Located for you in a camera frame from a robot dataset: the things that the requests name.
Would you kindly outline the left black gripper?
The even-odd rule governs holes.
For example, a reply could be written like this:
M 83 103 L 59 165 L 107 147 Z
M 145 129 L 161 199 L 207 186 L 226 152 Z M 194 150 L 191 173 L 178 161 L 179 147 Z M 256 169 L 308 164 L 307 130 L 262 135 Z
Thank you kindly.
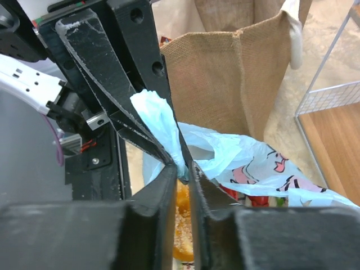
M 1 25 L 2 54 L 26 62 L 50 59 L 86 107 L 101 105 L 122 139 L 173 163 L 130 101 L 136 90 L 104 29 L 116 25 L 106 1 L 56 1 L 36 25 L 18 1 L 1 1 L 1 9 L 10 17 L 9 26 Z

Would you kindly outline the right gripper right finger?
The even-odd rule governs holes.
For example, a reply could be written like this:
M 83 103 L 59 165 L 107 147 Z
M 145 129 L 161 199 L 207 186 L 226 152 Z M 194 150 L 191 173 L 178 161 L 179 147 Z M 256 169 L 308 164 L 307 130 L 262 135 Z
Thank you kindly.
M 196 269 L 358 269 L 359 212 L 245 207 L 188 167 Z

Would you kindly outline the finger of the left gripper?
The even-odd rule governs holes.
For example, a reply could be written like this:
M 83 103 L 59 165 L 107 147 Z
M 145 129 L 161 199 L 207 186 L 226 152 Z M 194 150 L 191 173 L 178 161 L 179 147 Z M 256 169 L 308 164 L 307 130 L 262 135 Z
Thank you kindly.
M 120 63 L 134 93 L 130 107 L 140 119 L 136 126 L 149 137 L 144 151 L 164 163 L 186 169 L 192 157 L 176 120 L 165 57 L 160 53 L 150 1 L 108 1 L 114 29 L 121 37 L 116 45 Z

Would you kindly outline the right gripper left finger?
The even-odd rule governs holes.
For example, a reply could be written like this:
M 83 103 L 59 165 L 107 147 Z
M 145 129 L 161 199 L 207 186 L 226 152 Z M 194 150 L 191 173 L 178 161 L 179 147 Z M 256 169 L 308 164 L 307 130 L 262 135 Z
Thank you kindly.
M 128 200 L 1 209 L 2 269 L 171 269 L 177 168 Z

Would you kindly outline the twisted sugar donut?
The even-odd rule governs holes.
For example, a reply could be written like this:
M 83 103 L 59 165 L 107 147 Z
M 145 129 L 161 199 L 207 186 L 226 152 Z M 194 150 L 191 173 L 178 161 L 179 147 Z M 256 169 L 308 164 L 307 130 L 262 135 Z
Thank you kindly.
M 183 262 L 194 260 L 191 208 L 188 186 L 177 181 L 173 256 Z

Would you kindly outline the light blue plastic bag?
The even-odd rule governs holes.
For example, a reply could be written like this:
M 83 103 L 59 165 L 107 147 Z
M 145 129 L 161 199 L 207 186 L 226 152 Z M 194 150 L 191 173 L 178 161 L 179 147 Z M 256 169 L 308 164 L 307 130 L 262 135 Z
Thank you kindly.
M 264 142 L 186 123 L 178 123 L 178 126 L 191 154 L 191 162 L 196 162 L 214 185 L 218 188 L 223 185 L 249 196 L 269 197 L 269 207 L 245 207 L 335 207 L 359 212 L 355 203 L 312 183 L 291 161 Z M 178 175 L 189 177 L 188 167 Z M 175 259 L 175 267 L 196 269 L 194 259 L 191 262 Z

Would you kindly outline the brown paper grocery bag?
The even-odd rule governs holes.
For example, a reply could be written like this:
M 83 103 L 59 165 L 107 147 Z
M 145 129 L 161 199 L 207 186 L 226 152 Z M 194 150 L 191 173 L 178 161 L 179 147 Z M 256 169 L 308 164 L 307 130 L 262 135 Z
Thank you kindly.
M 179 122 L 262 140 L 311 1 L 155 1 Z

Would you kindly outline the red toy lobster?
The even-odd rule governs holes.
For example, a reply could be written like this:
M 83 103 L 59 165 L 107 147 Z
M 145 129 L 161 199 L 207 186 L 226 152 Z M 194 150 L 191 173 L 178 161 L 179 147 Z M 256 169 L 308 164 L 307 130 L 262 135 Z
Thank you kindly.
M 252 207 L 269 207 L 268 196 L 249 196 L 237 191 L 231 190 L 223 185 L 220 188 L 225 191 L 230 197 L 234 198 L 238 203 L 245 206 Z

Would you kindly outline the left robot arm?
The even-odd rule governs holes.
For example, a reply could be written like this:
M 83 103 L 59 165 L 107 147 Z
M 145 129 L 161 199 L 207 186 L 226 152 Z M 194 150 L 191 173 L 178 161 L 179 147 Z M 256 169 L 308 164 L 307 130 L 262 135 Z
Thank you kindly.
M 179 130 L 151 1 L 2 1 L 1 88 L 90 139 L 98 125 L 67 109 L 74 97 L 116 133 L 182 173 Z

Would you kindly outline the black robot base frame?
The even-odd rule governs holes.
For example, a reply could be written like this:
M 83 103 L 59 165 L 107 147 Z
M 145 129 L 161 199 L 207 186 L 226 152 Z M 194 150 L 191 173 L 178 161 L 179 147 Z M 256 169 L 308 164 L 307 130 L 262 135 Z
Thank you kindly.
M 125 200 L 131 197 L 126 146 L 110 124 L 84 143 L 81 152 L 65 159 L 65 184 L 79 200 Z

